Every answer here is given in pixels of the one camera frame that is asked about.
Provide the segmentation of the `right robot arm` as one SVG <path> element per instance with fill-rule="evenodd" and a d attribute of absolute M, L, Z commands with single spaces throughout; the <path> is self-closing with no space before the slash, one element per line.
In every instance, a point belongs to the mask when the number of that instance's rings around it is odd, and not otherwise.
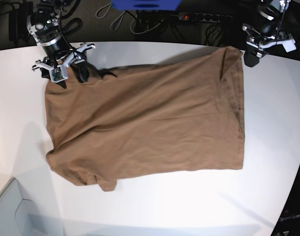
<path fill-rule="evenodd" d="M 83 26 L 80 18 L 71 19 L 65 26 L 62 25 L 62 21 L 71 17 L 79 4 L 79 0 L 41 0 L 36 11 L 27 19 L 28 33 L 46 54 L 42 60 L 35 62 L 32 71 L 39 69 L 43 78 L 64 89 L 69 68 L 80 83 L 88 80 L 86 51 L 95 48 L 93 44 L 87 43 L 76 48 L 67 40 L 69 35 Z"/>

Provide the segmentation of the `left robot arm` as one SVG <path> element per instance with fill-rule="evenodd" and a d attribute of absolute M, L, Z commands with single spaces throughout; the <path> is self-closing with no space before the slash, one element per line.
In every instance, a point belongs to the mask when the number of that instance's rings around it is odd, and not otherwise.
<path fill-rule="evenodd" d="M 270 47 L 282 45 L 287 53 L 297 49 L 292 34 L 281 29 L 289 3 L 288 0 L 262 0 L 256 7 L 254 24 L 242 25 L 242 30 L 247 34 L 246 66 L 256 66 L 268 54 L 265 50 Z"/>

